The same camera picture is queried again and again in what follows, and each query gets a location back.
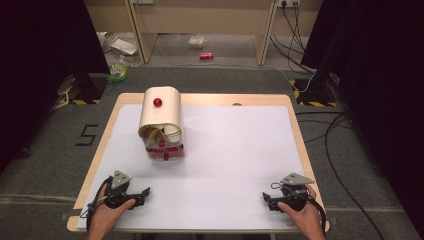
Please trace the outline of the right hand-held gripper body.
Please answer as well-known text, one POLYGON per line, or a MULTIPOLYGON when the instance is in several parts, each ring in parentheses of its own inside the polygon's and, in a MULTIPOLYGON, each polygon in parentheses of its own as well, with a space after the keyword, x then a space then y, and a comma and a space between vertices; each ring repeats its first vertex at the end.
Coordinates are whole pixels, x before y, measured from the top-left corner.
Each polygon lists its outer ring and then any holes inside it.
POLYGON ((272 189, 279 189, 283 196, 273 198, 270 202, 283 202, 289 205, 293 210, 302 210, 309 198, 307 185, 313 184, 314 180, 307 178, 298 173, 290 173, 282 178, 279 183, 271 184, 272 189))

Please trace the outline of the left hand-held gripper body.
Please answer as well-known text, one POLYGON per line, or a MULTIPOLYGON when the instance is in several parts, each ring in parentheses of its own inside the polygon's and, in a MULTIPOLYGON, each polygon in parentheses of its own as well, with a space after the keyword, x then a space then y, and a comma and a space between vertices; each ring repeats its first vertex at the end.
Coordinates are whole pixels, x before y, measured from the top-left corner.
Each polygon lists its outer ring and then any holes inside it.
POLYGON ((105 205, 110 209, 117 209, 130 200, 127 194, 131 178, 116 170, 100 187, 98 205, 105 205))

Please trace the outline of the pile of red stick packets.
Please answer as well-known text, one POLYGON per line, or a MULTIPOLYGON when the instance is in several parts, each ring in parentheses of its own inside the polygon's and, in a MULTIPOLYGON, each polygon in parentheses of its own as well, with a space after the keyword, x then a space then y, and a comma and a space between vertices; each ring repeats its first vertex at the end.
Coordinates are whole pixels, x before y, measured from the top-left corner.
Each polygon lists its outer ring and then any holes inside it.
POLYGON ((184 156, 184 150, 177 148, 147 149, 147 153, 152 159, 179 158, 184 156))

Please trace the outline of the person's right hand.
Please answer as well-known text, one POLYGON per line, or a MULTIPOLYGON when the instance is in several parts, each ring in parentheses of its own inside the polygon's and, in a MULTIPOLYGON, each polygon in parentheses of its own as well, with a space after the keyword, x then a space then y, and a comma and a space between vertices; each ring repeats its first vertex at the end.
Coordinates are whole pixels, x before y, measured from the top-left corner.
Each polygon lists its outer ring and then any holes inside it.
POLYGON ((324 233, 321 227, 321 214, 312 203, 308 202, 301 211, 295 211, 283 202, 277 204, 290 217, 288 226, 296 226, 302 233, 306 231, 322 231, 324 233))

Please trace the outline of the person's left hand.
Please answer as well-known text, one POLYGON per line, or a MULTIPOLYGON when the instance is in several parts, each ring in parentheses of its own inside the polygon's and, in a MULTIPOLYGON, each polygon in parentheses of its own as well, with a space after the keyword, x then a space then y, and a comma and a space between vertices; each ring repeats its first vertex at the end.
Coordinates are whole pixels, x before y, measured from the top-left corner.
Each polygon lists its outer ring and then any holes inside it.
POLYGON ((117 209, 110 209, 105 205, 98 205, 98 199, 96 201, 95 207, 96 210, 91 218, 90 227, 88 232, 91 229, 105 229, 107 231, 111 231, 114 228, 114 225, 122 216, 122 214, 129 210, 135 203, 134 199, 130 199, 128 202, 124 203, 121 207, 117 209))

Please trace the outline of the white table mat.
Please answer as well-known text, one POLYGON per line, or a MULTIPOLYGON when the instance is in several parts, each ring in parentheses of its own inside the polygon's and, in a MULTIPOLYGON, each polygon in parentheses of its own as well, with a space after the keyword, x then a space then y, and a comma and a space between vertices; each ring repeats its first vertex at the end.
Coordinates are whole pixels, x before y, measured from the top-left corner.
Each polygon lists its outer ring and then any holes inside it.
POLYGON ((137 134, 141 107, 118 113, 89 193, 120 170, 131 178, 129 193, 150 191, 143 206, 116 224, 123 231, 287 232, 288 216, 263 200, 280 196, 273 183, 305 174, 293 120, 278 106, 183 108, 185 155, 152 160, 137 134))

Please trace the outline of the clear drawer with red knob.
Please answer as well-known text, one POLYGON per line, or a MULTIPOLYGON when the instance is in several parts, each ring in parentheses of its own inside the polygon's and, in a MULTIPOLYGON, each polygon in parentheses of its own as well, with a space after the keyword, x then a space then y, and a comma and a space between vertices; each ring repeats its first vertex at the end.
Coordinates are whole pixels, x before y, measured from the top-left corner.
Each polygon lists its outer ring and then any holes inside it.
POLYGON ((145 138, 144 144, 146 148, 171 148, 183 144, 182 141, 172 142, 165 137, 145 138))

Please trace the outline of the black stand base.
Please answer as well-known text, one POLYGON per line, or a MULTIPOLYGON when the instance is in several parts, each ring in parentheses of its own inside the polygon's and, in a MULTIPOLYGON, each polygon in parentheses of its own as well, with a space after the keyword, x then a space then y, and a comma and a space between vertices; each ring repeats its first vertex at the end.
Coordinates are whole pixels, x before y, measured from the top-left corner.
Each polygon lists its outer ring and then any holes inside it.
POLYGON ((337 103, 329 88, 329 73, 320 70, 310 77, 291 80, 296 103, 303 106, 336 107, 337 103))
POLYGON ((79 73, 73 76, 69 98, 93 103, 100 100, 107 85, 107 75, 101 73, 79 73))

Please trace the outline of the green plastic bag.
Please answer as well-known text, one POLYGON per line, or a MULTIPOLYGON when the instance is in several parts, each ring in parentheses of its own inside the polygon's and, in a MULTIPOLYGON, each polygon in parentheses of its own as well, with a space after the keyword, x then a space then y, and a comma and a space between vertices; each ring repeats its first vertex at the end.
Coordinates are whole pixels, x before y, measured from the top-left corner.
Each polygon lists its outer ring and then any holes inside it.
POLYGON ((110 68, 110 74, 107 76, 109 82, 123 82, 127 79, 129 66, 122 62, 114 63, 110 68))

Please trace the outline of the black curtain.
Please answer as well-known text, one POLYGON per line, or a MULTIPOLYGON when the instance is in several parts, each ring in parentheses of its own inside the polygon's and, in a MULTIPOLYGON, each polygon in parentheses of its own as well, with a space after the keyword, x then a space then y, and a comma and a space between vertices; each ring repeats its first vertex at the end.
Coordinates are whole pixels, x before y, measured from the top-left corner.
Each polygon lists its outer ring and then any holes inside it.
POLYGON ((0 173, 68 76, 109 72, 84 0, 0 0, 0 173))
POLYGON ((322 0, 302 62, 339 77, 373 161, 424 238, 424 0, 322 0))

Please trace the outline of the clear plastic food container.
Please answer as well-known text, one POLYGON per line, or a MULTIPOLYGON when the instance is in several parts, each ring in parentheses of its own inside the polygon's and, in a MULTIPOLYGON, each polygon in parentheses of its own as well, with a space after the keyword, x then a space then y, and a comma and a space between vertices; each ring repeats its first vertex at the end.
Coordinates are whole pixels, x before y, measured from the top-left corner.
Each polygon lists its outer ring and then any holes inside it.
POLYGON ((207 39, 203 36, 191 36, 188 40, 189 49, 203 49, 207 43, 207 39))

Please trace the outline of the beige wooden desk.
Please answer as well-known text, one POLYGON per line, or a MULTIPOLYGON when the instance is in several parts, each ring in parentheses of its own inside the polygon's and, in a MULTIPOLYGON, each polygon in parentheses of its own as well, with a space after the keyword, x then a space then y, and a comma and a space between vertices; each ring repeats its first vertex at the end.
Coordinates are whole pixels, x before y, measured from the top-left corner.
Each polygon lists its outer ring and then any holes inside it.
POLYGON ((295 26, 308 37, 324 0, 279 8, 277 0, 83 0, 98 32, 135 35, 143 63, 163 33, 248 35, 256 62, 265 63, 269 38, 289 36, 295 26))

